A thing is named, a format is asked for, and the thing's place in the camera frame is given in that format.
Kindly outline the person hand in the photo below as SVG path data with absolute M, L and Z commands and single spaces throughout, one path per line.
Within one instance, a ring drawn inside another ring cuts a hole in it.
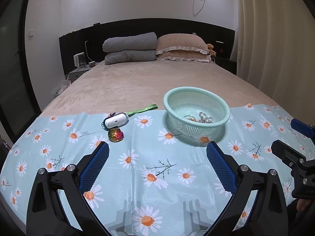
M 299 199 L 296 208 L 298 211 L 304 211 L 306 207 L 310 205 L 311 202 L 312 202 L 311 200 Z

